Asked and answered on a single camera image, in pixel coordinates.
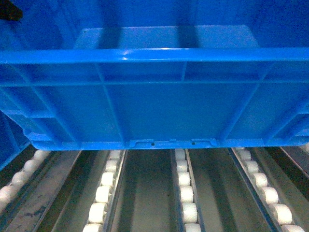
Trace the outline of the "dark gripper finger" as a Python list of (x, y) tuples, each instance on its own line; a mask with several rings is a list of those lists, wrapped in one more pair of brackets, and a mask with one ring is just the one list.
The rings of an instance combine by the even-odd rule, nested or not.
[(0, 5), (0, 19), (8, 21), (19, 21), (22, 18), (22, 10), (14, 4)]

